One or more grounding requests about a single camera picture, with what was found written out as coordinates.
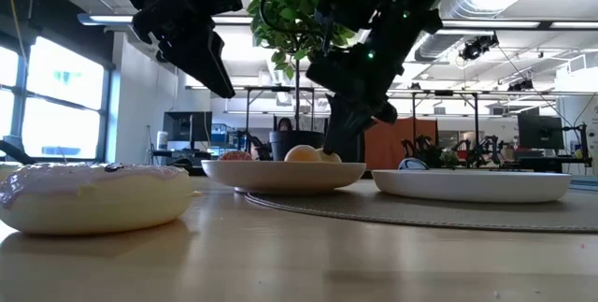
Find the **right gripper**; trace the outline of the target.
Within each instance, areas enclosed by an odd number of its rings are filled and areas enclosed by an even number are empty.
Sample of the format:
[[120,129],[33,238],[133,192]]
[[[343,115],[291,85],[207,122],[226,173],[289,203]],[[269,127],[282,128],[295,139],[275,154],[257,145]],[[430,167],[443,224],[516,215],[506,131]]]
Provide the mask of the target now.
[[326,154],[339,154],[374,125],[373,117],[386,123],[397,120],[387,96],[396,74],[393,60],[379,57],[364,44],[316,52],[306,76],[335,93],[326,95],[331,108],[322,146]]

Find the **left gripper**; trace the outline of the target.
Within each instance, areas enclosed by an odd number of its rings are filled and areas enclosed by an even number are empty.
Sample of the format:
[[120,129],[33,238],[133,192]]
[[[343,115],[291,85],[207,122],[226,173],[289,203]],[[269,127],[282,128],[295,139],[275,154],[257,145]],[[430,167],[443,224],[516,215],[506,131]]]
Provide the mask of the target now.
[[155,0],[133,17],[137,37],[157,43],[162,56],[222,98],[235,91],[221,60],[223,40],[211,31],[211,18],[187,0]]

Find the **small orange donut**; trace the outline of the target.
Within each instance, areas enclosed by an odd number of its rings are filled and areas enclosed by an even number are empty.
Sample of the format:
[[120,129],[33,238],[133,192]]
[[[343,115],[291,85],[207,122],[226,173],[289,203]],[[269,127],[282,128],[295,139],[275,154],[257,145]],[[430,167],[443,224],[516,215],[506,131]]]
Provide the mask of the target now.
[[321,162],[320,152],[309,145],[297,145],[290,149],[285,158],[285,162]]

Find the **large pale pink donut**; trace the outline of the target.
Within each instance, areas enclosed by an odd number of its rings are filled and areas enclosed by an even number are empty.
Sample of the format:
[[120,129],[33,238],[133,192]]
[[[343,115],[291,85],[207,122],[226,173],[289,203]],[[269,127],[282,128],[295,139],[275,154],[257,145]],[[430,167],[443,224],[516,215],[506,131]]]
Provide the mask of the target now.
[[125,232],[174,221],[193,196],[174,166],[25,165],[0,182],[0,221],[28,234]]

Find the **orange partition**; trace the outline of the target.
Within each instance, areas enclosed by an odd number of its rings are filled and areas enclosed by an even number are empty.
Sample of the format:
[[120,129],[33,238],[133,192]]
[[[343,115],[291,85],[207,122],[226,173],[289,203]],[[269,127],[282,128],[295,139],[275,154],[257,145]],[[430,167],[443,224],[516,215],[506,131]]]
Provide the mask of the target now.
[[413,125],[416,136],[435,138],[436,120],[415,120],[400,118],[395,124],[377,122],[364,132],[364,160],[369,170],[397,169],[406,158],[403,140],[413,140]]

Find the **black computer monitor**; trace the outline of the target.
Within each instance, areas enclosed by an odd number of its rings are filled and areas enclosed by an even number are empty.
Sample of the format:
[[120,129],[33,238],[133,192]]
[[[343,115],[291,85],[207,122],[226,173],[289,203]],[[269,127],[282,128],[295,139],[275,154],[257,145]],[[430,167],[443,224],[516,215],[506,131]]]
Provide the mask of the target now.
[[164,114],[163,130],[169,141],[209,141],[211,111],[169,111]]
[[557,117],[519,114],[519,144],[529,149],[563,150],[562,120]]

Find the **beige plate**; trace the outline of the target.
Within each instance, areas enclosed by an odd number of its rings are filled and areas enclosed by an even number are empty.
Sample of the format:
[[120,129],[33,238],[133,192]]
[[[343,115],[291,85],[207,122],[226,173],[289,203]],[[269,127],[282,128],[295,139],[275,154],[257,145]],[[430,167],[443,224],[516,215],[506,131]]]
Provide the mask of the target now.
[[303,195],[329,193],[358,181],[363,163],[203,161],[206,175],[241,193]]

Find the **long ceiling light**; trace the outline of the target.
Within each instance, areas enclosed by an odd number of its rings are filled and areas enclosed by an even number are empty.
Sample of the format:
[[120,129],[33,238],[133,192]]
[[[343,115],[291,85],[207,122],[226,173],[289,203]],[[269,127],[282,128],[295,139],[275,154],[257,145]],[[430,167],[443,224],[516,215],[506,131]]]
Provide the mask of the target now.
[[[109,26],[129,25],[133,21],[133,15],[93,15],[86,13],[78,14],[78,21],[88,26]],[[217,25],[250,25],[251,17],[245,16],[214,16],[212,20]]]
[[539,30],[539,31],[598,31],[598,22],[584,21],[516,21],[516,20],[443,20],[450,30]]

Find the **round grey mat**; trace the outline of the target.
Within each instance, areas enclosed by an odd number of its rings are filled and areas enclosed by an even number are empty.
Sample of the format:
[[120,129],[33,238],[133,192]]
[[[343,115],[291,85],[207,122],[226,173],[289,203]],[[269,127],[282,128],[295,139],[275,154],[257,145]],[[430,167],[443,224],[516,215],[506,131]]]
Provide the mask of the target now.
[[450,202],[384,194],[373,183],[314,195],[247,194],[254,204],[307,215],[419,227],[598,234],[598,186],[576,180],[540,204]]

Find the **white plate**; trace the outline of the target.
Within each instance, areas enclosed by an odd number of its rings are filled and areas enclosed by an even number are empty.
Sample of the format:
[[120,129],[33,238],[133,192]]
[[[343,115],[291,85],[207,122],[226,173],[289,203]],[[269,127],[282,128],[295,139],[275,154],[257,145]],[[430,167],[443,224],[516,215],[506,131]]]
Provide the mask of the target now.
[[478,203],[544,203],[569,190],[571,176],[559,173],[466,170],[374,170],[378,189],[405,197]]

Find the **black table frame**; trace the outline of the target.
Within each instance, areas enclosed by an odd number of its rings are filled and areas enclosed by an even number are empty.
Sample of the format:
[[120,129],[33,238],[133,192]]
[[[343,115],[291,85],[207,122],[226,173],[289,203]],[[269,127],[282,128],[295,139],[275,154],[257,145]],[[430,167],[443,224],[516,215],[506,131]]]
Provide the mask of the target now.
[[0,139],[0,151],[23,165],[33,165],[36,163],[36,160],[33,157],[2,139]]

